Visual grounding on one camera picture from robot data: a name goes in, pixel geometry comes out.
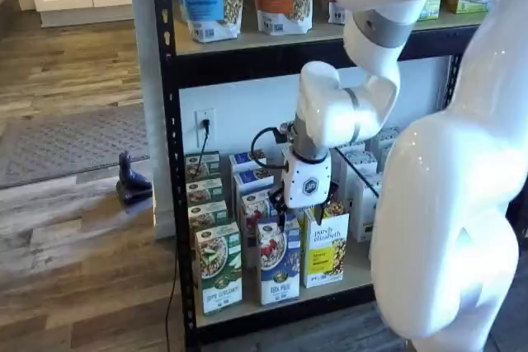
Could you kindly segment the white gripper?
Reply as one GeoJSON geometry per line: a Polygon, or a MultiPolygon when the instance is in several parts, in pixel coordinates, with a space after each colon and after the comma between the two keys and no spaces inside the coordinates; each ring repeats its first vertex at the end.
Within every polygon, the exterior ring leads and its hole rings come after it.
{"type": "Polygon", "coordinates": [[[341,202],[337,199],[338,184],[331,182],[332,160],[330,153],[317,163],[306,162],[288,152],[287,168],[282,171],[283,186],[274,186],[269,194],[271,205],[278,215],[278,228],[285,228],[289,209],[302,209],[320,204],[314,209],[316,221],[341,214],[341,202]]]}

